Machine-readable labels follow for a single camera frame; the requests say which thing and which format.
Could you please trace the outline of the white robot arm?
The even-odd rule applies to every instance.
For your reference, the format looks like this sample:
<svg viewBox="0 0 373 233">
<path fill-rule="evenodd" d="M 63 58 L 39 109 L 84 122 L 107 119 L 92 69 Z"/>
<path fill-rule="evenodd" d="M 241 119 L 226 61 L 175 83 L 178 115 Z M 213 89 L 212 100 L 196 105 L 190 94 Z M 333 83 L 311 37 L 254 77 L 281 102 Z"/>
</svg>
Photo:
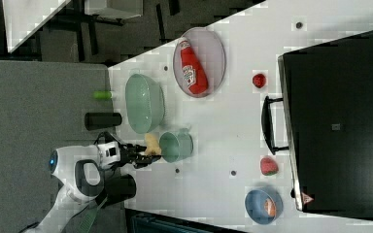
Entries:
<svg viewBox="0 0 373 233">
<path fill-rule="evenodd" d="M 144 147 L 112 141 L 54 150 L 50 157 L 50 170 L 61 181 L 62 187 L 46 216 L 20 233 L 61 233 L 68 222 L 104 190 L 107 170 L 126 164 L 143 168 L 160 156 L 159 143 L 149 143 Z"/>
</svg>

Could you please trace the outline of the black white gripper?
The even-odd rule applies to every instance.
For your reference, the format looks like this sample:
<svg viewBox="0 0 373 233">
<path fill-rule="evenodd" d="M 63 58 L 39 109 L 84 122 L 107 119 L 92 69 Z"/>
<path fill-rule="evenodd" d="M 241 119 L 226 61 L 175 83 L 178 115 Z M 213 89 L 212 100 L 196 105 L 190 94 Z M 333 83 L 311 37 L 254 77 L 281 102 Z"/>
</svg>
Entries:
<svg viewBox="0 0 373 233">
<path fill-rule="evenodd" d="M 112 169 L 114 166 L 122 167 L 132 162 L 134 153 L 144 152 L 147 148 L 140 145 L 121 144 L 113 141 L 97 145 L 102 170 Z M 135 169 L 147 167 L 161 158 L 160 155 L 140 155 L 133 162 Z"/>
</svg>

